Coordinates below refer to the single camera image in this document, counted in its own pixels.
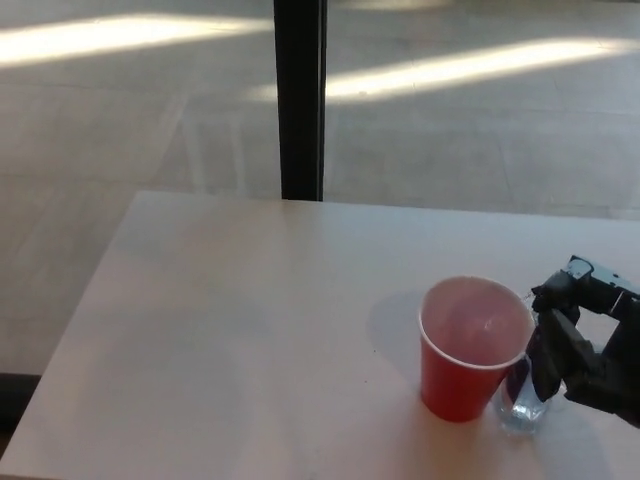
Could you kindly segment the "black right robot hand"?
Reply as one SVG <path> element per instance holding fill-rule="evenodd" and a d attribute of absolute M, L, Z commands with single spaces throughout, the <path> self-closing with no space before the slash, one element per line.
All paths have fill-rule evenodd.
<path fill-rule="evenodd" d="M 528 347 L 532 382 L 546 401 L 566 387 L 567 400 L 639 426 L 639 288 L 576 255 L 531 289 L 537 326 Z M 588 310 L 617 322 L 597 351 L 577 329 Z"/>

